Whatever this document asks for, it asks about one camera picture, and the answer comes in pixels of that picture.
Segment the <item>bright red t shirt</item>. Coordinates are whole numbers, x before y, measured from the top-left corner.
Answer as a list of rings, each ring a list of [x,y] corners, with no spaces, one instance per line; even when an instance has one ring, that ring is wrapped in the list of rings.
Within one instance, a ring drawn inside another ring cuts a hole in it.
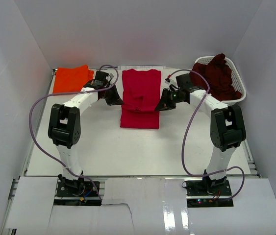
[[[123,101],[121,128],[159,129],[161,71],[134,69],[122,72]]]

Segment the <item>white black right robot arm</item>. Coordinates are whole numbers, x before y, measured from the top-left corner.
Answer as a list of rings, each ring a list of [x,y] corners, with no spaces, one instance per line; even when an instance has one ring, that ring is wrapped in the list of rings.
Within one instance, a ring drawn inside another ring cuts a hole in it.
[[[235,150],[246,139],[246,130],[241,108],[228,105],[214,98],[209,87],[196,86],[188,74],[176,77],[176,84],[169,84],[162,90],[156,111],[176,108],[178,103],[186,102],[195,106],[194,113],[204,112],[210,118],[210,139],[213,151],[210,162],[203,174],[186,173],[202,179],[202,189],[208,195],[214,195],[227,180],[226,173]]]

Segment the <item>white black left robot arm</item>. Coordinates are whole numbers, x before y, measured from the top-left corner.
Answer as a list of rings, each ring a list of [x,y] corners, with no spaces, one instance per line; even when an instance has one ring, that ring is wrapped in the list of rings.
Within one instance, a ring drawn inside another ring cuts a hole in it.
[[[81,137],[81,115],[93,103],[104,99],[107,105],[123,105],[117,88],[112,84],[113,75],[104,71],[95,72],[79,94],[63,104],[51,107],[48,137],[55,144],[60,161],[64,164],[59,180],[72,195],[85,193],[83,171],[79,163],[76,144]]]

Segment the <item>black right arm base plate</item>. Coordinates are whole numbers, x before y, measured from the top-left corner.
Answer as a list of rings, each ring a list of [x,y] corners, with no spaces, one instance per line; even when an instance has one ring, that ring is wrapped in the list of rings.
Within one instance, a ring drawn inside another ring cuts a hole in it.
[[[207,188],[203,181],[189,180],[181,184],[186,189],[188,208],[221,208],[233,207],[231,188],[229,181],[224,184]]]

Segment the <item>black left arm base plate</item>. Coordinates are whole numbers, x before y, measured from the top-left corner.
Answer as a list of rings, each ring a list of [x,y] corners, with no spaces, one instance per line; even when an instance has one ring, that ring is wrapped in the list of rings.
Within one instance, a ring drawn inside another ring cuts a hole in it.
[[[100,182],[94,181],[97,190],[89,181],[83,182],[79,189],[66,186],[58,181],[53,204],[55,206],[84,206],[99,207],[101,200],[98,197]]]

